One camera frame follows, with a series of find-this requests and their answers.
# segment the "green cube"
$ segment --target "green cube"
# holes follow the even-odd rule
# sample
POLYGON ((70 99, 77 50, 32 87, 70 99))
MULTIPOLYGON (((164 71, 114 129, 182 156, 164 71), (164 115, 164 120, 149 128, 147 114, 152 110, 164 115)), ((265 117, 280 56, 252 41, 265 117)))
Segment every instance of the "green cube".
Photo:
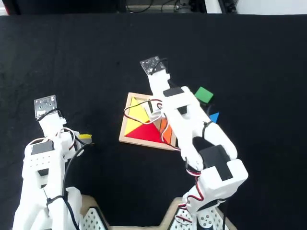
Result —
POLYGON ((195 93, 195 97, 201 100, 202 102, 208 103, 213 97, 213 93, 211 93, 210 91, 206 90, 203 87, 200 87, 195 93))

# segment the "blue triangle piece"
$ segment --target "blue triangle piece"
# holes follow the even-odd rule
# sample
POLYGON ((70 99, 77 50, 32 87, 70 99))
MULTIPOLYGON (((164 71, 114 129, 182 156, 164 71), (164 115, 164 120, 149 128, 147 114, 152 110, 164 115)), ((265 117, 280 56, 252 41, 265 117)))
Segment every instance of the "blue triangle piece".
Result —
POLYGON ((220 113, 215 113, 215 114, 210 115, 209 117, 210 117, 210 119, 211 119, 213 122, 216 123, 219 114, 220 114, 220 113))

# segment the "black tablecloth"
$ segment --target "black tablecloth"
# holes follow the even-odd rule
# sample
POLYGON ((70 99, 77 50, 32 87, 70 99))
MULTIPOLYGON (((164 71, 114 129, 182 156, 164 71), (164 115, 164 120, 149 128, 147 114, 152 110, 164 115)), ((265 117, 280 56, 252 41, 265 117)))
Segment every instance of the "black tablecloth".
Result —
POLYGON ((33 99, 57 95, 70 128, 97 144, 68 185, 111 225, 158 225, 193 186, 180 154, 118 141, 128 92, 150 94, 139 61, 215 95, 219 125, 249 173, 229 201, 238 229, 301 229, 306 181, 307 17, 54 15, 0 18, 0 224, 12 225, 24 148, 43 136, 33 99))

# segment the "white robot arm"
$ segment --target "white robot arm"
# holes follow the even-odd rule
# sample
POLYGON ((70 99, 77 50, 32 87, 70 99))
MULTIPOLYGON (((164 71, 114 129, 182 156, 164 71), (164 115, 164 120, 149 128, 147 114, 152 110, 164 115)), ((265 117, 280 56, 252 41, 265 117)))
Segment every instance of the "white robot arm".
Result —
POLYGON ((65 189, 63 181, 65 162, 82 154, 81 143, 75 141, 79 132, 63 127, 66 120, 57 111, 55 95, 35 100, 35 114, 45 138, 25 148, 24 181, 13 230, 75 230, 82 220, 82 197, 75 187, 65 189))
POLYGON ((196 220, 199 210, 217 206, 232 196, 247 179, 248 172, 237 159, 233 143, 216 123, 211 122, 189 88, 170 87, 170 75, 162 59, 153 57, 141 61, 141 66, 148 76, 152 98, 162 101, 161 110, 152 105, 156 109, 150 118, 159 113, 167 118, 178 139, 182 159, 197 176, 196 185, 183 196, 183 204, 179 205, 196 220), (193 144, 195 138, 205 139, 213 146, 197 149, 193 144))

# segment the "wooden base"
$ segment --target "wooden base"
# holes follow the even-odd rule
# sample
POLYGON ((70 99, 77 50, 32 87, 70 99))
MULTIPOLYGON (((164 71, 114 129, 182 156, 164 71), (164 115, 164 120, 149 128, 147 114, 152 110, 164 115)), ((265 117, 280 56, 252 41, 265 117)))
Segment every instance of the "wooden base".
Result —
MULTIPOLYGON (((100 214, 104 219, 104 222, 108 226, 109 230, 167 230, 169 225, 171 224, 174 215, 177 212, 178 204, 182 202, 182 199, 180 197, 177 197, 173 200, 171 205, 169 206, 166 215, 164 216, 161 224, 156 227, 127 227, 127 226, 110 226, 108 222, 106 221, 106 218, 104 217, 103 213, 101 212, 98 204, 96 203, 95 199, 89 195, 82 195, 82 207, 81 207, 81 214, 84 216, 88 209, 90 207, 98 207, 100 210, 100 214)), ((223 216, 223 213, 216 208, 220 216, 223 216)), ((236 227, 230 222, 228 218, 226 218, 226 226, 229 228, 229 230, 237 230, 236 227)))

